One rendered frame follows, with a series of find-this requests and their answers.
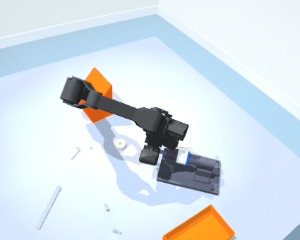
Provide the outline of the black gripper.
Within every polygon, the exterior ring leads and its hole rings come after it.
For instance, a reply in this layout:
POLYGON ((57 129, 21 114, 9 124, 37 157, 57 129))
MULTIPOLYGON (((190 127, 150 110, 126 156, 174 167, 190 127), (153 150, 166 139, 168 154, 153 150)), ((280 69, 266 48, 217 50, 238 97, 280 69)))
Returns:
POLYGON ((155 167, 157 166, 157 162, 160 155, 161 145, 159 144, 159 142, 162 138, 149 133, 145 134, 145 143, 147 143, 148 145, 144 145, 143 150, 141 150, 139 162, 155 167))

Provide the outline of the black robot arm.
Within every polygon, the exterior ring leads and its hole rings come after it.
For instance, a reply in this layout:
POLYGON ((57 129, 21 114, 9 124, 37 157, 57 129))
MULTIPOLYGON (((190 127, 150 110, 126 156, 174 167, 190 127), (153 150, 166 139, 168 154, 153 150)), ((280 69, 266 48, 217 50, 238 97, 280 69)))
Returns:
MULTIPOLYGON (((179 141, 184 141, 189 125, 172 119, 168 111, 158 107, 135 108, 122 102, 105 97, 94 89, 91 82, 82 78, 67 78, 66 84, 61 93, 60 99, 63 103, 75 108, 101 109, 103 111, 121 116, 125 119, 134 121, 134 123, 143 129, 144 132, 159 136, 159 144, 171 151, 174 151, 179 141), (79 102, 85 100, 86 103, 79 102)), ((158 146, 160 147, 160 146, 158 146)), ((160 148, 161 148, 160 147, 160 148)))

